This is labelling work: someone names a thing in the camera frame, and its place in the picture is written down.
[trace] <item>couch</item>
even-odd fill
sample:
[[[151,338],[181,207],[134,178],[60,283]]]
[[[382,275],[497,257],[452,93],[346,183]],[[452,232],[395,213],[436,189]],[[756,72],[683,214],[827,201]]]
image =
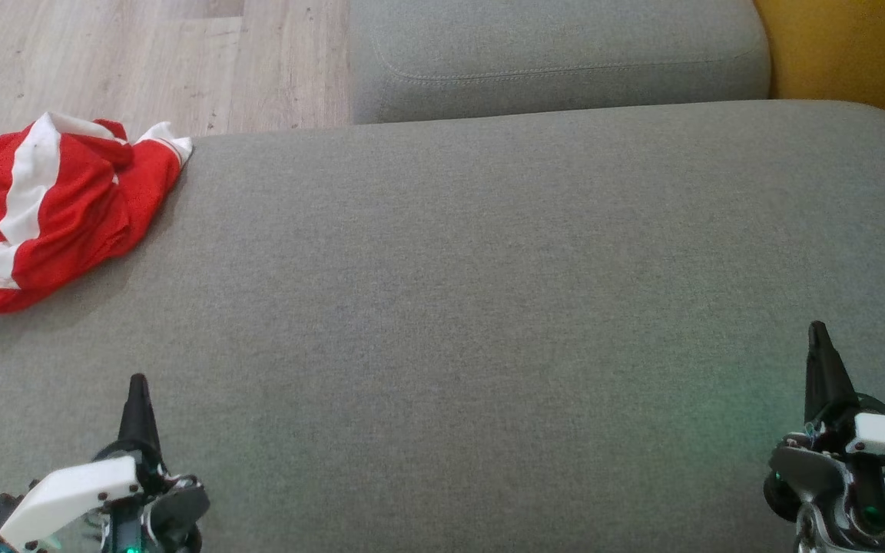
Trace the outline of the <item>couch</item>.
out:
[[[0,492],[144,372],[207,551],[790,550],[811,320],[885,402],[885,112],[752,101],[753,63],[734,101],[200,139],[137,251],[0,317]]]

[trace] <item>red and white striped cloth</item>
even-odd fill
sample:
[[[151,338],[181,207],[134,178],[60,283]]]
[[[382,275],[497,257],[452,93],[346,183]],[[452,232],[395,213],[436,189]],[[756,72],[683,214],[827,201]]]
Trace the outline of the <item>red and white striped cloth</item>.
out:
[[[56,113],[1,136],[0,313],[134,248],[192,151],[169,123],[129,144],[119,123]]]

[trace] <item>red fabric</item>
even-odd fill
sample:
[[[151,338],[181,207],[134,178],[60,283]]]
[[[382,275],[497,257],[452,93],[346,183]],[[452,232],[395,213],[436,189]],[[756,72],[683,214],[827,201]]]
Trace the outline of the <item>red fabric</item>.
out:
[[[146,140],[132,146],[119,123],[95,123],[123,141],[60,135],[58,177],[39,207],[39,236],[15,252],[11,277],[20,290],[0,288],[0,313],[27,308],[132,250],[179,176],[180,158],[168,144]],[[0,223],[15,149],[28,132],[29,127],[0,137]]]

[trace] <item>gray fabric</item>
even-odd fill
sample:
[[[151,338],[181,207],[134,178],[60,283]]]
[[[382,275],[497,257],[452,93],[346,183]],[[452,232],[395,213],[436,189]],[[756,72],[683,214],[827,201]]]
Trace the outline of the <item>gray fabric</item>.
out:
[[[354,120],[766,98],[751,0],[358,0]]]
[[[815,318],[885,400],[878,110],[207,137],[138,251],[0,317],[0,492],[144,371],[208,551],[790,551]]]

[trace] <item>white robot link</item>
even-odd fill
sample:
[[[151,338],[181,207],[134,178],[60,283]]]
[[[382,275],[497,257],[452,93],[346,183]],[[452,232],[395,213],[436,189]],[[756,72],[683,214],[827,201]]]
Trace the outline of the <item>white robot link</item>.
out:
[[[78,518],[102,553],[200,553],[197,521],[209,508],[196,476],[166,470],[148,383],[137,374],[118,439],[94,461],[34,480],[25,495],[0,494],[0,553],[60,549],[55,533]]]
[[[857,393],[822,322],[808,329],[804,431],[771,454],[767,503],[798,553],[885,553],[885,405]]]

